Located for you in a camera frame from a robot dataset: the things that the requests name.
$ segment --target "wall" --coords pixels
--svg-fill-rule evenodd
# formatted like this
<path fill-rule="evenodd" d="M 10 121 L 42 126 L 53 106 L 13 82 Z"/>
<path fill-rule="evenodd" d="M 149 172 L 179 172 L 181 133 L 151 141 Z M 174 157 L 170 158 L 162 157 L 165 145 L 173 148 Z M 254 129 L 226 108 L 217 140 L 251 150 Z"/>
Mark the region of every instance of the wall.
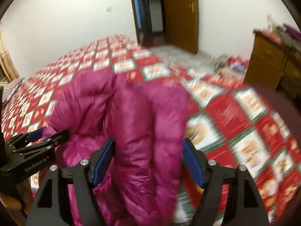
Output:
<path fill-rule="evenodd" d="M 160 0 L 149 0 L 150 18 L 153 32 L 163 31 L 162 10 Z"/>
<path fill-rule="evenodd" d="M 252 31 L 267 26 L 267 14 L 297 28 L 281 0 L 199 0 L 199 9 L 199 49 L 216 57 L 227 53 L 249 58 Z"/>
<path fill-rule="evenodd" d="M 123 33 L 137 40 L 131 0 L 14 0 L 1 21 L 13 63 L 26 78 L 99 38 Z"/>

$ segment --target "dresser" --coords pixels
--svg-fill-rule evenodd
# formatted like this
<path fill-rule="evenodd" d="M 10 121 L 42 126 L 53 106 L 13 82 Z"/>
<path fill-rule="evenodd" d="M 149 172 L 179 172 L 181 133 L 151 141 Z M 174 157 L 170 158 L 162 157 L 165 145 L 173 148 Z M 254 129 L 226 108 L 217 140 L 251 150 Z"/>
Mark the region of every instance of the dresser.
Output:
<path fill-rule="evenodd" d="M 284 45 L 254 31 L 255 41 L 245 82 L 276 90 L 290 99 L 301 95 L 301 57 Z"/>

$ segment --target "red checkered bedspread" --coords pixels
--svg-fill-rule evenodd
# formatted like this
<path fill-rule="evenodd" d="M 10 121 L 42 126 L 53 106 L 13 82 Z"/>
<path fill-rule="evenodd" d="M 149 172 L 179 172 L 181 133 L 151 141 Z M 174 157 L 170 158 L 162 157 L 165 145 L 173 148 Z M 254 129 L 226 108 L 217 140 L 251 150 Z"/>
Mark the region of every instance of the red checkered bedspread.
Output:
<path fill-rule="evenodd" d="M 272 219 L 279 216 L 300 182 L 301 155 L 281 117 L 250 87 L 225 81 L 203 71 L 186 69 L 162 60 L 124 35 L 89 43 L 50 63 L 29 78 L 2 113 L 5 139 L 47 125 L 56 98 L 76 75 L 106 70 L 123 74 L 129 81 L 161 81 L 181 84 L 191 94 L 186 137 L 196 149 L 221 165 L 245 164 L 259 188 Z M 189 220 L 202 190 L 184 169 L 185 192 L 178 202 Z M 33 190 L 38 175 L 31 177 Z M 227 197 L 223 188 L 217 225 Z"/>

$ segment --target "blue gripper pad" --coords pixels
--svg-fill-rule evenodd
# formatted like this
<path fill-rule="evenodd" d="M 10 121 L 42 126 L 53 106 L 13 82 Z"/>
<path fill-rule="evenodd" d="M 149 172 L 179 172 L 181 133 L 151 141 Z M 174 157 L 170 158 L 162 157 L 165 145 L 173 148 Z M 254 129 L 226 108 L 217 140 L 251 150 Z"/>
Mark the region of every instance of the blue gripper pad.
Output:
<path fill-rule="evenodd" d="M 115 141 L 109 138 L 102 148 L 93 152 L 88 172 L 88 180 L 94 187 L 102 183 L 109 165 L 115 155 Z"/>
<path fill-rule="evenodd" d="M 44 127 L 42 127 L 41 129 L 38 129 L 36 131 L 33 131 L 31 133 L 28 133 L 28 136 L 27 136 L 26 140 L 29 143 L 31 143 L 31 142 L 35 142 L 35 141 L 41 139 L 42 138 L 43 129 L 44 129 Z"/>
<path fill-rule="evenodd" d="M 189 145 L 187 141 L 184 140 L 184 151 L 183 151 L 184 162 L 193 178 L 193 181 L 200 188 L 204 188 L 205 181 L 203 179 L 202 167 L 200 166 L 200 163 L 198 162 L 198 159 L 195 156 L 196 152 L 199 151 L 195 149 L 193 144 L 191 143 L 191 145 Z"/>

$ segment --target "pillow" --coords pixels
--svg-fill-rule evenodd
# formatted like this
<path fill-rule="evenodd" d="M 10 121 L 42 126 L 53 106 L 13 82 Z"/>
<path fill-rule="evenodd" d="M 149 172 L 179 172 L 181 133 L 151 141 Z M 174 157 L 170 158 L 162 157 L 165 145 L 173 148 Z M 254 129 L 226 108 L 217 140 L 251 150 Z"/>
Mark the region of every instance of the pillow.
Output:
<path fill-rule="evenodd" d="M 14 93 L 17 91 L 17 89 L 22 84 L 23 79 L 24 78 L 21 78 L 21 77 L 14 79 L 11 83 L 9 83 L 4 88 L 3 93 L 2 93 L 2 103 L 4 103 L 4 101 L 9 101 L 12 98 Z"/>

